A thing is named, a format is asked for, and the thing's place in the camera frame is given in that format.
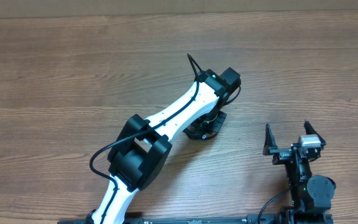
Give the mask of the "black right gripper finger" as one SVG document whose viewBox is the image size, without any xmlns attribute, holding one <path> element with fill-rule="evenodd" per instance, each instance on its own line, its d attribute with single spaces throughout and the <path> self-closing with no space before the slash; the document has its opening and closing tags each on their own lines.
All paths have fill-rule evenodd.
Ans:
<svg viewBox="0 0 358 224">
<path fill-rule="evenodd" d="M 305 120 L 305 122 L 304 122 L 304 129 L 305 129 L 307 135 L 309 135 L 309 134 L 317 135 L 322 146 L 326 145 L 326 141 L 317 133 L 317 131 L 312 127 L 312 125 L 310 124 L 310 122 L 308 120 Z"/>
<path fill-rule="evenodd" d="M 275 142 L 275 138 L 272 134 L 272 130 L 269 124 L 266 124 L 265 126 L 265 142 L 264 142 L 264 148 L 263 148 L 263 155 L 265 156 L 271 156 L 274 153 L 276 153 L 276 150 L 278 149 L 278 146 Z"/>
</svg>

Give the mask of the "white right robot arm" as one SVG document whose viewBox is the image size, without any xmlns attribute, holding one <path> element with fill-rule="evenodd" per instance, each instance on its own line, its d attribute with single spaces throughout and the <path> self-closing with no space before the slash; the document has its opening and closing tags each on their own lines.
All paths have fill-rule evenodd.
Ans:
<svg viewBox="0 0 358 224">
<path fill-rule="evenodd" d="M 285 166 L 288 188 L 275 195 L 260 209 L 257 223 L 332 223 L 331 209 L 336 183 L 323 175 L 313 175 L 310 163 L 321 157 L 326 141 L 314 130 L 309 121 L 304 122 L 306 134 L 288 148 L 280 149 L 269 124 L 265 126 L 263 155 L 272 156 L 273 165 Z M 289 193 L 291 206 L 282 208 L 276 215 L 265 215 L 265 209 Z"/>
</svg>

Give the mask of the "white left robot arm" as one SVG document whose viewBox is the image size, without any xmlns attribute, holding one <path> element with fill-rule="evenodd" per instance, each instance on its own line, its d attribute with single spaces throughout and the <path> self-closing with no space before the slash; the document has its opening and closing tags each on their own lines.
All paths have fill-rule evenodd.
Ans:
<svg viewBox="0 0 358 224">
<path fill-rule="evenodd" d="M 131 116 L 117 139 L 92 155 L 89 168 L 109 184 L 100 206 L 85 223 L 124 223 L 135 194 L 159 175 L 178 134 L 200 141 L 217 136 L 227 116 L 222 108 L 238 97 L 241 76 L 232 68 L 218 75 L 203 70 L 192 56 L 188 60 L 195 79 L 185 94 L 145 119 Z"/>
</svg>

